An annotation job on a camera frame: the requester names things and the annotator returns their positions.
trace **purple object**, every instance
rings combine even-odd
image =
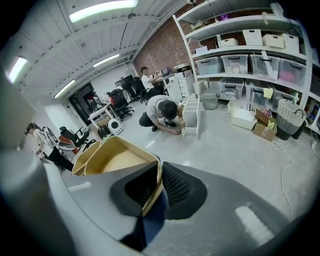
[[[225,20],[229,20],[229,19],[230,19],[230,16],[228,14],[220,16],[220,21],[225,21]]]

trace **crouching man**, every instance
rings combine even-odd
[[[178,102],[169,96],[157,95],[149,99],[146,112],[140,117],[139,124],[142,127],[152,127],[153,132],[159,128],[178,135],[181,131],[170,129],[159,122],[159,119],[164,118],[164,123],[166,125],[175,127],[176,123],[173,122],[173,119],[175,119],[176,116],[178,116],[179,124],[183,128],[186,127],[186,122],[182,117],[182,107],[178,106]]]

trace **black hair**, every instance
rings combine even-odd
[[[163,117],[168,120],[173,120],[178,114],[178,106],[171,100],[160,102],[159,110]]]
[[[140,70],[141,70],[141,73],[144,72],[144,70],[147,70],[148,68],[146,66],[143,66]]]
[[[26,127],[26,132],[29,133],[30,129],[35,129],[35,126],[32,122],[29,123],[28,126]]]

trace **man sitting at desk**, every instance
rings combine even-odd
[[[161,94],[160,90],[155,88],[155,86],[152,84],[152,82],[156,81],[159,77],[157,75],[154,78],[148,77],[148,68],[146,66],[143,66],[141,68],[141,73],[141,81],[143,83],[144,88],[146,88],[146,93],[148,94],[148,96],[151,98],[155,95]]]
[[[170,129],[169,127],[161,124],[159,118],[164,118],[164,123],[175,127],[176,123],[172,120],[178,116],[179,124],[184,128],[186,122],[182,118],[182,107],[178,106],[173,98],[166,95],[157,95],[149,99],[146,112],[142,114],[139,120],[139,124],[142,127],[151,127],[155,132],[158,128],[175,135],[180,134],[181,131]]]

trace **brick wall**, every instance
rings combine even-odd
[[[192,8],[187,4],[175,13],[177,17]],[[181,27],[185,34],[191,32],[190,26],[181,22]],[[196,40],[192,40],[190,48],[199,47]],[[141,76],[141,67],[148,67],[149,74],[159,71],[165,67],[173,69],[174,66],[182,63],[190,63],[185,43],[181,37],[178,27],[172,17],[170,17],[149,39],[139,54],[133,61],[133,65]]]

